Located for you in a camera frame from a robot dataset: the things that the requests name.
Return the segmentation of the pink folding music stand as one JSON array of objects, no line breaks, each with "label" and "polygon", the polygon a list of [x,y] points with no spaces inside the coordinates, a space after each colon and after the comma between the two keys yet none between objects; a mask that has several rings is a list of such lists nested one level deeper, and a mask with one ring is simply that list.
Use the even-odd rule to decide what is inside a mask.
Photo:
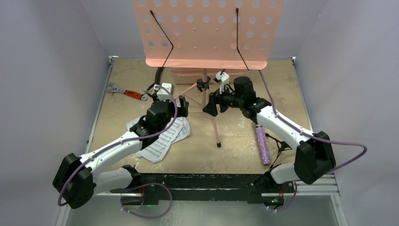
[{"label": "pink folding music stand", "polygon": [[151,67],[261,70],[267,66],[281,0],[135,0]]}]

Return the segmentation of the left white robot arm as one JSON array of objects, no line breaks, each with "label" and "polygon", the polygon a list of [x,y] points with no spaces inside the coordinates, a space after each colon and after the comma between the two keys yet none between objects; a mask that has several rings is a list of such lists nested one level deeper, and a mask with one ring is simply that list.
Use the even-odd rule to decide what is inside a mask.
[{"label": "left white robot arm", "polygon": [[106,184],[111,186],[110,189],[124,188],[130,193],[136,192],[140,188],[140,179],[132,174],[133,167],[110,172],[106,169],[158,141],[178,118],[188,116],[188,106],[184,96],[177,100],[155,101],[146,115],[113,142],[81,156],[66,155],[52,182],[59,192],[57,204],[77,209],[93,195],[107,191]]}]

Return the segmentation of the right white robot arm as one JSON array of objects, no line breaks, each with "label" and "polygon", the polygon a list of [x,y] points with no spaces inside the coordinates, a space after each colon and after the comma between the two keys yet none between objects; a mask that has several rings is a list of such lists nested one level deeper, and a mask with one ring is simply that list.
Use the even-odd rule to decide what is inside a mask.
[{"label": "right white robot arm", "polygon": [[273,109],[270,102],[256,96],[252,81],[247,76],[234,79],[231,89],[229,75],[218,73],[214,79],[219,89],[209,94],[208,104],[203,112],[216,117],[228,108],[238,108],[244,117],[270,130],[295,151],[292,163],[272,167],[265,175],[265,188],[277,191],[285,182],[302,181],[308,185],[331,171],[335,157],[324,132],[313,134],[298,127],[293,121]]}]

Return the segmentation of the sheet music page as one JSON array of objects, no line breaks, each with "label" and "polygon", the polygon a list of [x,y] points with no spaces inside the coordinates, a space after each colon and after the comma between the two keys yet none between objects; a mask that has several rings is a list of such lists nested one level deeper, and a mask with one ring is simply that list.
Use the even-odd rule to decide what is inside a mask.
[{"label": "sheet music page", "polygon": [[174,122],[173,126],[169,128],[165,133],[160,135],[161,137],[167,136],[172,137],[173,134],[174,140],[171,141],[172,144],[185,139],[189,136],[191,131],[190,125],[185,117],[179,117]]},{"label": "sheet music page", "polygon": [[167,154],[168,150],[171,148],[172,145],[171,141],[175,139],[173,137],[173,134],[171,135],[172,137],[164,136],[161,137],[161,139],[159,135],[159,138],[153,144],[137,152],[136,156],[143,157],[152,163],[158,163],[162,161],[165,155]]}]

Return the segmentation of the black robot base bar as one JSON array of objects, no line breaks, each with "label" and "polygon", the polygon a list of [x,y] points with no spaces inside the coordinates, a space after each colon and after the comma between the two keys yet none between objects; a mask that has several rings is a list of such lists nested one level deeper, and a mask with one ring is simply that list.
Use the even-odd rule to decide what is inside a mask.
[{"label": "black robot base bar", "polygon": [[159,201],[243,201],[249,204],[271,203],[267,197],[280,192],[292,193],[292,182],[281,185],[265,174],[173,174],[142,173],[125,189],[113,189],[112,194],[138,194],[145,185],[145,205]]}]

